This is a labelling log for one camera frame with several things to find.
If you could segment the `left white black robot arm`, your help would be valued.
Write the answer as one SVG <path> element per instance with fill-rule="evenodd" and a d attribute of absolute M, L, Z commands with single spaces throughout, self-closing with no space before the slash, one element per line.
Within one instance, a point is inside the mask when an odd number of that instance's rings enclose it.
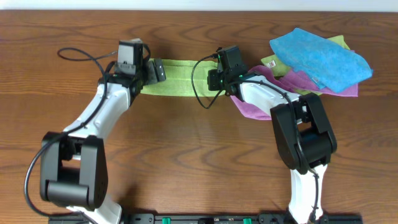
<path fill-rule="evenodd" d="M 63 132 L 42 140 L 40 197 L 89 223 L 120 223 L 122 207 L 107 195 L 108 170 L 104 142 L 120 116 L 146 85 L 166 79 L 160 59 L 145 65 L 111 62 L 82 114 Z"/>

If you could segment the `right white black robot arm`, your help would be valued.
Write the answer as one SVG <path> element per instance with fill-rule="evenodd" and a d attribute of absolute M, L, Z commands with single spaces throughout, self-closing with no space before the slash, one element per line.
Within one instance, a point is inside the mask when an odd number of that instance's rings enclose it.
<path fill-rule="evenodd" d="M 210 70 L 208 88 L 225 91 L 271 117 L 279 156 L 291 174 L 290 216 L 295 223 L 320 221 L 323 176 L 337 147 L 320 97 L 292 93 L 240 68 Z"/>

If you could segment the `lime green microfiber cloth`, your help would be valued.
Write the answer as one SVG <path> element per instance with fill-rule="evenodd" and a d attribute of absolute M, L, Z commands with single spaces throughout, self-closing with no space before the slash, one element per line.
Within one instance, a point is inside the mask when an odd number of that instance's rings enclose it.
<path fill-rule="evenodd" d="M 155 96 L 195 96 L 191 74 L 197 61 L 162 59 L 166 81 L 153 85 L 146 85 L 141 90 L 142 94 Z M 194 86 L 198 96 L 215 96 L 217 91 L 210 91 L 207 84 L 208 72 L 217 68 L 214 61 L 200 62 L 194 72 Z"/>

